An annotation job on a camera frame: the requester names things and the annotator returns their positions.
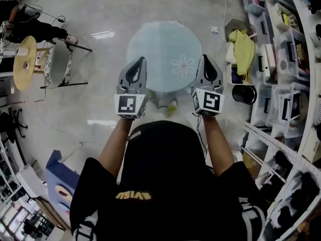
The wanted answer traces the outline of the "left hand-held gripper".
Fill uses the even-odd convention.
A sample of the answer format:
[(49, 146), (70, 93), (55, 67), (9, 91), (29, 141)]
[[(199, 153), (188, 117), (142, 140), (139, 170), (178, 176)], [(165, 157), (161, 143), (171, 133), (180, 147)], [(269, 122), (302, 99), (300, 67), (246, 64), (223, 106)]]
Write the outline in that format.
[(117, 93), (114, 95), (115, 113), (126, 119), (144, 116), (148, 89), (146, 88), (146, 59), (138, 57), (130, 61), (120, 72)]

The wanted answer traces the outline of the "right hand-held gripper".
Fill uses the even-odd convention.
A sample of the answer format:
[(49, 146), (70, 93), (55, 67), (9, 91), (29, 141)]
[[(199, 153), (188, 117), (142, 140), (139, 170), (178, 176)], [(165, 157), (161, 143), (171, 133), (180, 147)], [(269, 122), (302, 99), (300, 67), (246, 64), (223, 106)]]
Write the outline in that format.
[(191, 88), (194, 114), (215, 117), (223, 108), (223, 73), (216, 62), (208, 55), (202, 55)]

